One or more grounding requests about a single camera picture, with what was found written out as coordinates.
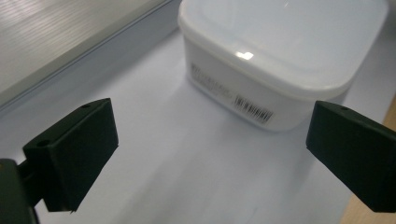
container lid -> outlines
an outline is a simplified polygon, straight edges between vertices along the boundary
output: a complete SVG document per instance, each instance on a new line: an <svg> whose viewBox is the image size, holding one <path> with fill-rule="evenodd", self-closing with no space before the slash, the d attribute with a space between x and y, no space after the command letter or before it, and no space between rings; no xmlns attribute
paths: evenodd
<svg viewBox="0 0 396 224"><path fill-rule="evenodd" d="M387 12L385 0L183 0L178 23L244 75L312 100L348 88Z"/></svg>

screw hole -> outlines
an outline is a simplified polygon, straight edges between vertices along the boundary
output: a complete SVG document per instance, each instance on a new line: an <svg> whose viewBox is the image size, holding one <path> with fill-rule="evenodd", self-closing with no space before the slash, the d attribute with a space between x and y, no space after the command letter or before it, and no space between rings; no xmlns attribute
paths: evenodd
<svg viewBox="0 0 396 224"><path fill-rule="evenodd" d="M49 143L50 143L50 140L43 140L43 141L37 143L37 146L38 146L38 147L45 147L45 146L47 146Z"/></svg>

barcode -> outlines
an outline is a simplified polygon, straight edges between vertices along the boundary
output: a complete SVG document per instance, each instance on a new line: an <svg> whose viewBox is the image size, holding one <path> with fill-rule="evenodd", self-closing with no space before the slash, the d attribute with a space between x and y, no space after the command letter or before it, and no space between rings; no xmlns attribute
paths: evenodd
<svg viewBox="0 0 396 224"><path fill-rule="evenodd" d="M239 95L236 96L233 104L235 105L235 108L244 112L260 123L266 123L274 114L265 108L254 105L249 100Z"/></svg>

white plastic container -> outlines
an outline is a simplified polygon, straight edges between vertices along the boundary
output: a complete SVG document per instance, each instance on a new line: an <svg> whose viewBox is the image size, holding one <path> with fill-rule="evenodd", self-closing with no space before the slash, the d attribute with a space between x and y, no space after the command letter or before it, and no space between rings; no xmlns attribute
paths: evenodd
<svg viewBox="0 0 396 224"><path fill-rule="evenodd" d="M283 131L348 89L387 11L385 0L183 0L178 23L192 82Z"/></svg>

white table surface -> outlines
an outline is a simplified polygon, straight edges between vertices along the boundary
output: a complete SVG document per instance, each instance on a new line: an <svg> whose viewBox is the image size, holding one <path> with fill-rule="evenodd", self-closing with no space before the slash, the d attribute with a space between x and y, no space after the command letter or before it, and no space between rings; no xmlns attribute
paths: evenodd
<svg viewBox="0 0 396 224"><path fill-rule="evenodd" d="M382 121L396 90L388 24L344 105ZM0 111L0 157L24 160L30 139L80 105L112 99L120 147L74 214L41 223L338 223L349 190L305 148L309 119L262 131L186 79L173 32L137 57L126 31Z"/></svg>

